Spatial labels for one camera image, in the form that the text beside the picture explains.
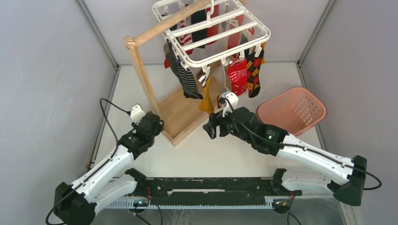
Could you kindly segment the pink plastic basket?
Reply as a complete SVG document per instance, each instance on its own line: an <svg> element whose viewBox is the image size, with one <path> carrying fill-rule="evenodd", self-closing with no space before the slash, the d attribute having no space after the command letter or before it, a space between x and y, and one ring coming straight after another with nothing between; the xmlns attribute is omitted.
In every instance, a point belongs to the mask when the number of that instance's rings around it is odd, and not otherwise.
<svg viewBox="0 0 398 225"><path fill-rule="evenodd" d="M259 120L300 136L326 118L327 108L311 91L292 87L256 109Z"/></svg>

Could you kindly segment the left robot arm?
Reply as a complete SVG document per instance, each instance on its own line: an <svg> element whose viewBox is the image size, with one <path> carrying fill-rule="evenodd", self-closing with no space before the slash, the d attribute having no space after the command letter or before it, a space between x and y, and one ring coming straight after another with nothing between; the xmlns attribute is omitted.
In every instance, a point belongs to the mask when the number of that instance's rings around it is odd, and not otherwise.
<svg viewBox="0 0 398 225"><path fill-rule="evenodd" d="M45 218L47 225L51 215L63 225L90 225L99 212L124 195L150 200L151 190L143 173L131 168L119 178L114 176L153 146L164 122L158 115L144 112L139 104L122 112L131 118L132 130L116 137L115 147L90 171L70 184L57 186L54 205Z"/></svg>

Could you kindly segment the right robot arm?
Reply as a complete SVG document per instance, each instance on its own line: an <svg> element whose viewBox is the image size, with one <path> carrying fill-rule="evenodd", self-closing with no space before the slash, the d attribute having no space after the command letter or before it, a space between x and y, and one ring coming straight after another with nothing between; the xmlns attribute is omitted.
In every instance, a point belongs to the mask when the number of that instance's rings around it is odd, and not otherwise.
<svg viewBox="0 0 398 225"><path fill-rule="evenodd" d="M350 206L360 206L364 191L377 190L383 183L367 170L367 159L332 154L314 147L285 129L263 123L246 107L236 107L236 101L221 98L224 108L209 115L203 125L211 139L232 135L249 144L261 154L297 161L313 172L292 172L277 169L271 182L272 191L284 195L287 191L310 191L331 194Z"/></svg>

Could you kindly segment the red snowflake sock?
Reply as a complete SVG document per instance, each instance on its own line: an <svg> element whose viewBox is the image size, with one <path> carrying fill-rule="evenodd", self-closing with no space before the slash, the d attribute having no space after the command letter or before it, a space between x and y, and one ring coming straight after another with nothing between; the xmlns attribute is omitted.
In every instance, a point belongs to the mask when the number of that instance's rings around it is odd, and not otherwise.
<svg viewBox="0 0 398 225"><path fill-rule="evenodd" d="M231 91L237 96L246 92L247 83L247 61L236 59L230 62L227 70L228 79L231 84Z"/></svg>

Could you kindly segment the wooden hanger stand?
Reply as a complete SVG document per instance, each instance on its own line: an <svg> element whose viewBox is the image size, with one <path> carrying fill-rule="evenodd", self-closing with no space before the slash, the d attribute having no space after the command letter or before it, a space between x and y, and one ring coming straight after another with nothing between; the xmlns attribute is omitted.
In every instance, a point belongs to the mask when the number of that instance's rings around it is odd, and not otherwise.
<svg viewBox="0 0 398 225"><path fill-rule="evenodd" d="M196 10L207 8L210 3L209 0L195 0L191 5L169 17L162 17L156 12L156 24L153 27L134 38L129 36L123 38L124 45L130 56L136 75L150 104L149 110L159 115L164 121L163 135L173 146L177 146L197 128L207 118L207 113L198 109L198 100L185 98L182 88L175 89L162 101L157 101L143 64L139 47L166 31L167 26L173 25L184 16L192 15Z"/></svg>

